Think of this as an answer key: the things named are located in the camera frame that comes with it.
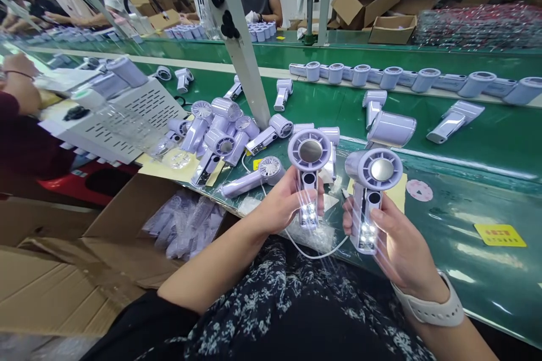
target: workbench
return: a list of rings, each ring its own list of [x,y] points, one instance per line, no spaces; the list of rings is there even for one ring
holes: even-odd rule
[[[59,48],[50,47],[49,43],[28,48],[26,52],[47,61],[52,52],[60,52]],[[233,84],[233,66],[229,65],[231,61],[226,48],[218,42],[156,39],[141,46],[104,42],[62,44],[61,49],[77,62],[89,52],[100,52],[102,57],[106,57],[103,53],[127,53],[146,74],[154,73],[157,64],[175,70],[181,66],[179,60],[201,62],[190,66],[195,81],[191,83],[190,91],[183,95],[188,103],[210,102],[223,96]],[[272,112],[276,79],[285,74],[290,63],[318,60],[325,64],[341,62],[351,66],[366,63],[377,68],[397,65],[413,71],[433,67],[443,73],[455,74],[481,70],[515,80],[540,75],[540,59],[529,53],[476,54],[378,47],[319,49],[287,45],[258,45],[255,53],[261,72],[267,69],[262,81]],[[176,94],[175,80],[164,85]],[[363,140],[367,135],[365,111],[361,107],[364,93],[363,89],[308,83],[300,79],[294,82],[294,93],[283,112],[294,123],[314,122],[316,127],[340,127],[343,137],[337,150],[338,179],[330,190],[326,189],[326,193],[339,200],[325,215],[325,223],[332,229],[332,248],[344,238],[341,189],[346,189],[349,181],[344,173],[344,160],[350,152],[364,148]],[[245,113],[250,114],[244,96],[236,101]],[[453,103],[454,99],[449,98],[389,93],[385,110],[415,117],[418,121],[414,137],[405,150],[398,151],[405,174],[409,180],[424,182],[432,190],[430,201],[419,201],[406,193],[405,214],[424,235],[436,265],[449,275],[470,316],[542,348],[539,318],[542,314],[542,147],[540,141],[536,141],[540,140],[536,134],[537,124],[542,123],[542,110],[536,106],[512,107],[479,100],[486,110],[471,125],[442,145],[429,142],[426,134]],[[275,155],[289,166],[286,146],[287,139],[278,140],[256,158]],[[246,163],[251,167],[252,158]],[[242,202],[247,196],[261,200],[261,188],[235,200],[225,200],[219,189],[225,182],[245,174],[241,164],[226,168],[215,186],[199,192],[232,213],[243,214],[240,210]],[[528,247],[488,246],[474,224],[510,224]],[[358,254],[349,242],[335,256],[379,272],[372,257]]]

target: bracelet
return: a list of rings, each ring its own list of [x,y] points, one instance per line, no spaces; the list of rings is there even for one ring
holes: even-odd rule
[[[23,72],[19,72],[19,71],[3,71],[4,74],[7,76],[8,73],[18,73],[18,74],[21,74],[23,76],[26,76],[27,78],[30,78],[32,80],[32,82],[34,81],[34,77],[27,74],[27,73],[23,73]]]

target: red shirt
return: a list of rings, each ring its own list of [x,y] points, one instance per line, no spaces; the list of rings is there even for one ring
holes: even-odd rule
[[[75,159],[61,143],[36,119],[19,116],[17,99],[0,91],[0,165],[38,179],[60,178]]]

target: watch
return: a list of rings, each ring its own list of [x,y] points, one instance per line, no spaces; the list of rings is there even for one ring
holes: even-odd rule
[[[393,282],[391,286],[405,312],[413,315],[420,323],[456,327],[463,322],[465,312],[446,274],[440,270],[438,270],[438,273],[450,290],[450,299],[446,303],[423,301],[403,293]]]

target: white cable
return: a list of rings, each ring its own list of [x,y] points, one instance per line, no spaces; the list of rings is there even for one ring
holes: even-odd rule
[[[244,158],[245,158],[246,156],[247,156],[247,151],[245,150],[245,152],[244,152],[244,154],[243,154],[243,157],[241,158],[241,164],[243,164],[243,167],[247,170],[248,173],[251,173],[252,171],[249,171],[247,165],[245,165],[245,163],[244,163]]]
[[[265,192],[265,188],[264,188],[264,184],[262,183],[261,184],[261,189],[264,191],[264,195],[267,197],[267,193]],[[344,238],[344,240],[342,240],[339,245],[337,245],[333,250],[329,251],[327,254],[322,254],[320,256],[316,256],[316,257],[311,257],[310,255],[307,255],[305,254],[303,251],[301,251],[301,248],[299,248],[299,246],[295,243],[294,239],[292,238],[292,236],[290,235],[290,233],[288,232],[288,230],[284,229],[284,232],[286,233],[286,235],[288,236],[288,238],[290,239],[290,241],[292,241],[292,244],[294,245],[295,248],[298,249],[298,251],[301,253],[301,255],[303,255],[303,257],[305,258],[308,258],[308,259],[322,259],[322,258],[326,258],[326,257],[329,257],[330,255],[333,255],[345,242],[346,240],[348,240],[348,236],[346,236]]]

